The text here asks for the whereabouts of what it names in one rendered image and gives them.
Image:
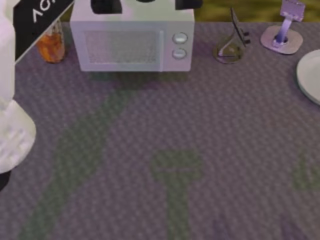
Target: yellow background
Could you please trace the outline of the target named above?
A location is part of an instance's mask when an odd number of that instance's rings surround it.
[[[306,4],[304,22],[320,22],[320,0],[302,0]],[[229,7],[234,7],[241,22],[282,22],[281,0],[203,0],[201,9],[195,10],[197,22],[229,22]],[[61,18],[68,21],[72,7]]]

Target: table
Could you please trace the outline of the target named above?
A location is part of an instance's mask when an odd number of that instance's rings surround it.
[[[200,169],[180,216],[192,240],[221,240],[227,229],[234,240],[288,240],[282,230],[319,239],[319,182],[303,176],[304,164],[320,166],[320,112],[295,71],[320,48],[320,23],[292,25],[304,43],[291,56],[260,45],[271,24],[243,23],[251,45],[223,65],[212,47],[231,23],[197,23],[187,73],[81,72],[67,25],[62,63],[30,50],[16,66],[15,99],[37,139],[0,193],[0,239],[167,240],[157,159]]]

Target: white microwave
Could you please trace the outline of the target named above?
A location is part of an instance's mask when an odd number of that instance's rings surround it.
[[[186,72],[191,69],[194,10],[175,0],[121,0],[121,14],[95,14],[75,0],[71,32],[84,72]]]

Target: white plate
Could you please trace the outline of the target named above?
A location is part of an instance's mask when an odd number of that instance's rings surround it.
[[[309,52],[296,68],[298,84],[303,93],[320,105],[320,49]]]

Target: glass jar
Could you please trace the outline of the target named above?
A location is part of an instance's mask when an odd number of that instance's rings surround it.
[[[61,62],[66,54],[64,33],[61,21],[58,20],[36,43],[42,58],[52,64]]]

